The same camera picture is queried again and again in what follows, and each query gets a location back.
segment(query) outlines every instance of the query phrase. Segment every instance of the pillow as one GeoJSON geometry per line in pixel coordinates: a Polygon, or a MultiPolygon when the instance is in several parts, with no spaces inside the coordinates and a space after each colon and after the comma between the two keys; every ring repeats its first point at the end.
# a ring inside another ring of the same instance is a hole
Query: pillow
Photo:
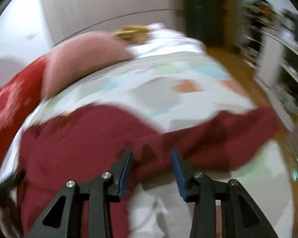
{"type": "Polygon", "coordinates": [[[0,166],[25,118],[40,102],[43,73],[48,55],[43,55],[0,87],[0,166]]]}
{"type": "Polygon", "coordinates": [[[49,55],[41,95],[50,99],[76,80],[132,59],[127,43],[111,33],[92,31],[56,46],[49,55]]]}

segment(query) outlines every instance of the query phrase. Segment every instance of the brown stuffed object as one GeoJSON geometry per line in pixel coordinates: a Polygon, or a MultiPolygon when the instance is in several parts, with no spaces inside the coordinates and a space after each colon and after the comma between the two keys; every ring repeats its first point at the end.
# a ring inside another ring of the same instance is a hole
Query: brown stuffed object
{"type": "Polygon", "coordinates": [[[147,26],[126,25],[116,29],[113,34],[131,45],[142,45],[149,40],[147,26]]]}

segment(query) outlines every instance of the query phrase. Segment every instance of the red plush fabric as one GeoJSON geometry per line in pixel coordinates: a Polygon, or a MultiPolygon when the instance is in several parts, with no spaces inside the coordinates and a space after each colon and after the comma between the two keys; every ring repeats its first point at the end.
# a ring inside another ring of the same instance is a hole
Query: red plush fabric
{"type": "Polygon", "coordinates": [[[40,102],[47,55],[41,56],[0,88],[0,166],[25,118],[40,102]]]}
{"type": "MultiPolygon", "coordinates": [[[[133,150],[132,178],[138,182],[170,168],[173,148],[198,169],[236,169],[276,129],[273,109],[259,108],[245,115],[222,111],[198,126],[161,134],[108,105],[88,105],[32,126],[22,136],[19,158],[19,168],[26,170],[17,196],[24,232],[68,180],[85,182],[108,171],[126,147],[133,150]]],[[[110,212],[114,237],[127,237],[127,201],[112,203],[110,212]]],[[[86,225],[85,210],[83,237],[86,225]]]]}

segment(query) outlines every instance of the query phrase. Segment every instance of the pink pillow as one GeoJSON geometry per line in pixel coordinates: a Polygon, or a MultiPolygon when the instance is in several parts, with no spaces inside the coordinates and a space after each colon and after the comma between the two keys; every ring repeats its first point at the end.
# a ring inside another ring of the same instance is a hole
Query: pink pillow
{"type": "Polygon", "coordinates": [[[92,31],[65,41],[49,54],[41,96],[50,99],[76,80],[107,66],[131,60],[127,43],[111,33],[92,31]]]}

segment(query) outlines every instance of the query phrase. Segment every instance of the maroon cloth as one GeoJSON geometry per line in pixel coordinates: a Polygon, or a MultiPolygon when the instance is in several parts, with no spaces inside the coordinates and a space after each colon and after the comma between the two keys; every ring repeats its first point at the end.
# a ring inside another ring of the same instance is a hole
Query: maroon cloth
{"type": "MultiPolygon", "coordinates": [[[[222,111],[198,126],[161,134],[109,105],[88,105],[32,126],[22,136],[19,157],[19,168],[26,171],[18,188],[24,232],[68,180],[85,182],[108,171],[126,147],[133,150],[132,178],[139,182],[170,168],[173,148],[195,168],[234,170],[248,162],[276,129],[273,109],[259,108],[245,115],[222,111]]],[[[129,233],[127,202],[110,205],[116,238],[129,233]]],[[[83,219],[86,237],[86,210],[83,219]]]]}

